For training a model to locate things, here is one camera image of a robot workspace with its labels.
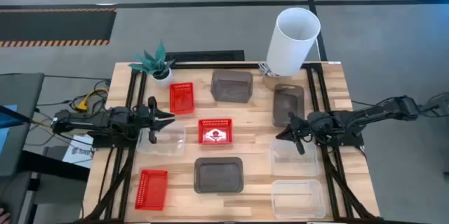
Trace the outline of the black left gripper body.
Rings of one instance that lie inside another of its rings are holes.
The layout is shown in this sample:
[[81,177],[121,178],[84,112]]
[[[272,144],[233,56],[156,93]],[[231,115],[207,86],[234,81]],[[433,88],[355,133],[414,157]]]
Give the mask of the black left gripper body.
[[147,106],[140,105],[131,109],[128,116],[128,137],[137,138],[140,130],[148,127],[150,110]]

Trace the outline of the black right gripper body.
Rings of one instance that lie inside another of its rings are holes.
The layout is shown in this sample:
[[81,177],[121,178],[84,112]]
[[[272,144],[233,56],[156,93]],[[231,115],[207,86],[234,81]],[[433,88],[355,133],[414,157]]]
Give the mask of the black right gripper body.
[[297,130],[298,137],[303,139],[307,136],[315,138],[325,138],[332,133],[332,117],[324,112],[312,112],[308,119],[297,119],[299,129]]

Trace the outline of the clear plastic basket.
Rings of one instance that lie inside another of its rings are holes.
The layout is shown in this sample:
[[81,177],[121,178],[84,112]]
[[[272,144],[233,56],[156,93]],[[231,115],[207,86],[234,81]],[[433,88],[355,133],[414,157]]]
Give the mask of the clear plastic basket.
[[183,155],[186,140],[184,124],[173,122],[160,131],[149,128],[140,131],[136,150],[144,154],[178,157]]
[[313,143],[304,143],[304,154],[292,142],[277,140],[270,143],[270,171],[274,176],[319,175],[317,149]]
[[324,218],[326,206],[320,182],[275,180],[272,183],[272,211],[278,219]]

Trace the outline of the grey translucent plastic basket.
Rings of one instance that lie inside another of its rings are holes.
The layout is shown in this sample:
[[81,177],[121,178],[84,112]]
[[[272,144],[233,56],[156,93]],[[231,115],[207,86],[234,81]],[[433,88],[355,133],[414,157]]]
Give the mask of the grey translucent plastic basket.
[[290,123],[289,113],[304,119],[304,89],[296,85],[277,84],[274,87],[272,124],[286,127]]
[[243,188],[243,162],[240,158],[202,157],[195,161],[196,193],[240,193]]
[[250,72],[215,70],[210,92],[215,101],[247,103],[253,94],[253,75]]

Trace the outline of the red basket with white sticker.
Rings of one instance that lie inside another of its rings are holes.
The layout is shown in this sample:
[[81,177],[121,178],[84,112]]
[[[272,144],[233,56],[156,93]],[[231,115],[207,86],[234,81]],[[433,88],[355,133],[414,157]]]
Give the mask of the red basket with white sticker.
[[233,142],[231,119],[200,119],[198,129],[200,145],[228,145]]

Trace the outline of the red plastic mesh basket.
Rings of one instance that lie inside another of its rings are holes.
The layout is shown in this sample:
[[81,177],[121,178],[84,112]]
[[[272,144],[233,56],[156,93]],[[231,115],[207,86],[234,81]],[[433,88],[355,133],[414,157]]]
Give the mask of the red plastic mesh basket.
[[136,210],[162,211],[168,187],[166,170],[145,169],[140,172]]
[[170,85],[170,112],[173,114],[191,114],[194,111],[193,83]]

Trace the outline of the green plant in white pot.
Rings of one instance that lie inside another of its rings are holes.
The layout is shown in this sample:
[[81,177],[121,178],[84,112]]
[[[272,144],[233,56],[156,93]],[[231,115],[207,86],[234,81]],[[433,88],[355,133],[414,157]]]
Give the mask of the green plant in white pot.
[[168,87],[174,82],[171,67],[175,61],[166,61],[166,48],[162,41],[160,41],[154,56],[143,51],[143,55],[136,53],[135,59],[138,63],[131,63],[128,66],[132,70],[151,75],[158,86]]

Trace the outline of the white printed paper sign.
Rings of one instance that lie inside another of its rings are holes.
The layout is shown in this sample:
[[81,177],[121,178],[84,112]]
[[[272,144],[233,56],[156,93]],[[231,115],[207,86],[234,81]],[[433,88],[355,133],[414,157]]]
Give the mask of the white printed paper sign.
[[93,139],[88,135],[73,136],[62,158],[63,162],[90,169],[93,163]]

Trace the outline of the plain black floor mat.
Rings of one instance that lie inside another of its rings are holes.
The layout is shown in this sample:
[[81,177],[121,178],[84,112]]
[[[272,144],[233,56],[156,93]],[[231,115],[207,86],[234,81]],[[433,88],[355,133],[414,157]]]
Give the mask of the plain black floor mat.
[[166,61],[202,62],[202,61],[244,61],[244,50],[235,51],[190,51],[167,52]]

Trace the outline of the white shade wooden base lamp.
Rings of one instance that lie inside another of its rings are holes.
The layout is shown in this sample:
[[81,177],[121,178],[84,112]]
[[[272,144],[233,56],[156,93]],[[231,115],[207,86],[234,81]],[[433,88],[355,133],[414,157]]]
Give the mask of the white shade wooden base lamp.
[[265,86],[274,90],[299,74],[321,31],[318,17],[305,8],[287,8],[276,18],[266,57]]

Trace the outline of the grey computer monitor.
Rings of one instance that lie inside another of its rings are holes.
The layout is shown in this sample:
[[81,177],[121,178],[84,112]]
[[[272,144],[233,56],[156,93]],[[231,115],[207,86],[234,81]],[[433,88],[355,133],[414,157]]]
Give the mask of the grey computer monitor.
[[[4,74],[0,75],[0,105],[15,105],[15,111],[28,118],[34,115],[43,84],[44,75],[36,74]],[[30,124],[14,126],[8,129],[0,151],[0,177],[13,175],[18,167],[22,149]]]

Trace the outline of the black mat with hazard stripes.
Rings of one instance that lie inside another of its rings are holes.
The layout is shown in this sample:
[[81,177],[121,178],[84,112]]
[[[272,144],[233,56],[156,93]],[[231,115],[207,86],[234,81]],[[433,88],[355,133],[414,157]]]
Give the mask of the black mat with hazard stripes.
[[106,46],[115,8],[0,10],[0,47]]

